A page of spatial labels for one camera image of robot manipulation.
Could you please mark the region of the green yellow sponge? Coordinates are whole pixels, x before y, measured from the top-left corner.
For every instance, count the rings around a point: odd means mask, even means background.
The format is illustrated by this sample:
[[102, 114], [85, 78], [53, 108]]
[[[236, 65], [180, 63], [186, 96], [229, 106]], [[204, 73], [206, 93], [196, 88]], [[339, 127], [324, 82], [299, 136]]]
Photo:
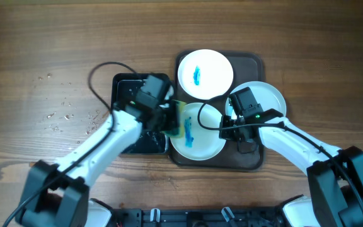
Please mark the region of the green yellow sponge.
[[168, 109], [168, 123], [170, 130], [164, 131], [164, 134], [170, 138], [183, 137], [185, 129], [183, 126], [182, 113], [186, 103], [179, 100], [172, 100]]

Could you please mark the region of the white plate with blue stain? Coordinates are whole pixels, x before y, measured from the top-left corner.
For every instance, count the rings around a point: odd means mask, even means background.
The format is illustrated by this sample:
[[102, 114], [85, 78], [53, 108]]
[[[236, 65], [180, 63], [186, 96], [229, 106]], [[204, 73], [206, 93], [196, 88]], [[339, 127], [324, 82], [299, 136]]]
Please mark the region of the white plate with blue stain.
[[187, 54], [178, 66], [180, 86], [190, 96], [208, 100], [230, 89], [234, 72], [229, 60], [220, 52], [209, 49]]

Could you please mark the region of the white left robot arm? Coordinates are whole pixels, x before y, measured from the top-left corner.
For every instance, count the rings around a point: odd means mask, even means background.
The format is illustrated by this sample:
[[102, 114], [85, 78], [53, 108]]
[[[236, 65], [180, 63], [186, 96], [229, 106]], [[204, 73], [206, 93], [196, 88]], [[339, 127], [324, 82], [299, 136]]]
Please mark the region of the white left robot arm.
[[108, 165], [144, 131], [178, 126], [173, 86], [165, 74], [145, 74], [132, 96], [117, 100], [101, 127], [72, 153], [30, 169], [20, 204], [10, 215], [22, 226], [110, 226], [113, 212], [89, 198]]

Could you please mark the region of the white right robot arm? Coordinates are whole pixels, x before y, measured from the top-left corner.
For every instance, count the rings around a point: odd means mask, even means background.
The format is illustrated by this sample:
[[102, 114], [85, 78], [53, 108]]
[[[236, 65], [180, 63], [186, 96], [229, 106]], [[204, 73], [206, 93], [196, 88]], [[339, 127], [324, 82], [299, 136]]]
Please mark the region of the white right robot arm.
[[300, 130], [272, 104], [278, 94], [249, 87], [231, 93], [237, 117], [222, 118], [220, 137], [274, 150], [307, 176], [311, 196], [282, 208], [290, 226], [363, 226], [363, 151], [341, 149]]

